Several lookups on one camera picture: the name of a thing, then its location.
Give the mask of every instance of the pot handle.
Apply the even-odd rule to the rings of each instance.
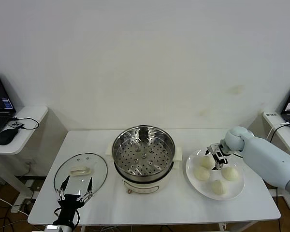
[[[105,154],[107,156],[111,156],[112,155],[112,147],[113,147],[113,143],[109,143],[108,146],[107,146],[106,152],[105,152]]]
[[[182,161],[183,161],[182,148],[177,146],[175,148],[175,155],[173,158],[173,162],[174,162],[173,169],[179,169]]]

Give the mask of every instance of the stainless steel pot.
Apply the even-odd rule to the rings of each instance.
[[[114,141],[112,156],[117,171],[136,183],[163,178],[173,165],[175,144],[156,127],[137,126],[122,132]]]

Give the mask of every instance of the white plate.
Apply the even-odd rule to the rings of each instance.
[[[198,190],[201,194],[206,197],[209,197],[214,200],[218,201],[226,201],[233,199],[241,194],[245,186],[245,177],[243,168],[239,166],[234,158],[231,156],[227,157],[228,164],[224,165],[225,167],[234,167],[239,174],[239,178],[236,181],[228,181],[225,179],[222,174],[221,170],[211,170],[210,177],[208,181],[200,181],[194,175],[195,168],[200,166],[201,158],[205,155],[205,149],[197,150],[192,153],[186,162],[186,173],[188,180],[192,184],[192,186]],[[227,186],[227,192],[223,195],[216,195],[211,188],[211,183],[215,180],[222,180]]]

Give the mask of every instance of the glass lid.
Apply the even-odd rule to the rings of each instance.
[[[60,190],[62,182],[68,178],[64,194],[83,196],[91,179],[92,193],[95,193],[103,185],[106,176],[107,165],[101,156],[93,153],[79,154],[61,165],[55,175],[54,187],[56,191]]]

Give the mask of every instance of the power cord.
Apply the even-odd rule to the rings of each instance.
[[[163,227],[167,227],[171,232],[174,232],[174,230],[172,230],[168,225],[162,225],[161,227],[160,227],[160,232],[162,232],[162,228]]]
[[[27,203],[25,203],[25,204],[22,204],[20,207],[22,207],[23,205],[24,205],[24,209],[23,209],[23,211],[26,213],[26,214],[30,214],[30,212],[28,212],[27,211],[27,205],[28,204],[30,204],[31,203],[31,200],[32,200],[32,198],[33,198],[33,194],[34,194],[34,190],[33,190],[33,188],[31,188],[31,187],[29,187],[30,189],[31,189],[31,191],[32,191],[32,195],[31,195],[31,197],[30,197],[30,199],[29,199],[29,201],[27,202]],[[8,213],[9,213],[9,211],[10,211],[10,207],[8,208],[8,210],[6,211],[6,213],[5,213],[5,216],[4,216],[4,220],[3,220],[3,225],[5,226],[5,220],[6,219],[8,219],[8,221],[9,221],[9,223],[11,223],[11,220],[10,220],[10,218],[8,217]]]
[[[10,205],[12,208],[16,209],[18,212],[20,212],[20,213],[22,213],[22,214],[24,214],[24,215],[26,215],[26,216],[29,217],[28,214],[24,213],[23,211],[18,210],[15,206],[13,206],[12,204],[8,203],[7,201],[5,201],[5,200],[3,200],[1,198],[0,198],[0,200],[3,201],[3,202],[5,202],[5,203],[7,203],[8,205]]]
[[[73,228],[73,231],[76,229],[76,227],[78,226],[79,224],[79,220],[80,220],[80,216],[79,216],[79,212],[78,210],[76,210],[76,214],[77,214],[77,223],[75,224],[74,228]]]
[[[92,228],[89,228],[88,227],[88,230],[90,230],[90,231],[100,231],[100,232],[103,232],[103,231],[106,231],[106,230],[112,230],[113,232],[115,232],[113,229],[116,229],[116,230],[118,230],[119,232],[122,232],[121,231],[121,229],[120,228],[118,228],[118,226],[112,226],[112,227],[110,227],[110,226],[100,226],[100,229],[98,229],[98,230],[96,230],[96,229],[92,229]]]
[[[12,117],[9,121],[18,121],[18,120],[26,120],[26,119],[30,119],[32,121],[35,121],[37,123],[37,126],[34,128],[25,128],[24,126],[20,126],[20,127],[17,127],[18,129],[35,130],[40,126],[39,122],[31,117],[25,117],[25,118]]]
[[[237,157],[239,157],[239,158],[243,158],[242,156],[239,156],[239,155],[237,155],[237,154],[235,154],[235,153],[233,153],[233,155],[235,155],[235,156],[237,156]]]
[[[29,169],[25,174],[22,174],[20,177],[18,177],[18,179],[22,178],[23,176],[27,175],[30,171],[31,171],[31,162],[26,163],[27,165],[29,165]]]
[[[267,139],[269,138],[269,136],[270,136],[272,130],[273,130],[276,126],[279,126],[279,125],[289,125],[289,123],[288,123],[288,122],[283,122],[283,123],[278,123],[278,124],[273,125],[272,128],[270,129],[270,132],[267,134],[267,137],[266,137],[265,140],[267,140]]]
[[[273,134],[272,134],[272,137],[271,137],[271,140],[270,140],[270,143],[272,143],[272,140],[273,140],[273,138],[274,138],[274,135],[275,135],[275,133],[276,133],[276,131],[278,131],[280,128],[282,128],[282,127],[288,127],[288,126],[290,126],[290,124],[288,123],[288,124],[285,124],[285,125],[282,125],[282,126],[280,126],[280,127],[278,127],[278,128],[276,128],[276,130],[273,132]]]
[[[31,202],[31,200],[32,200],[32,198],[33,198],[33,190],[32,190],[32,196],[31,196],[31,198],[30,198],[30,200],[27,202],[27,203],[25,203],[25,204],[19,204],[19,205],[14,205],[14,206],[27,206],[30,202]],[[13,223],[11,223],[11,219],[7,216],[8,215],[8,213],[9,213],[9,211],[10,211],[10,206],[1,206],[0,205],[0,208],[8,208],[8,210],[6,211],[6,213],[5,213],[5,216],[4,217],[0,217],[0,220],[2,220],[3,219],[3,227],[1,227],[1,229],[2,229],[2,232],[4,232],[4,228],[6,227],[6,226],[8,226],[8,225],[10,225],[11,226],[11,229],[12,229],[12,231],[14,232],[14,227],[13,227]],[[9,224],[8,225],[5,225],[5,221],[6,220],[8,220],[9,221]]]
[[[15,222],[12,222],[12,223],[7,224],[7,225],[5,225],[5,226],[1,226],[1,227],[0,227],[0,230],[1,230],[2,228],[5,228],[5,227],[10,226],[10,225],[13,225],[13,224],[15,224],[15,223],[19,223],[19,222],[21,222],[21,221],[25,221],[25,222],[27,222],[27,220],[24,220],[24,219],[19,220],[19,221],[15,221]],[[34,228],[36,228],[36,229],[39,230],[39,231],[42,231],[42,230],[40,230],[38,227],[36,227],[36,226],[34,226],[34,225],[31,225],[31,226],[33,226]]]
[[[54,214],[55,214],[57,217],[59,217],[57,211],[60,210],[60,209],[61,209],[61,207],[59,207],[59,208],[57,208],[57,209],[54,210]]]

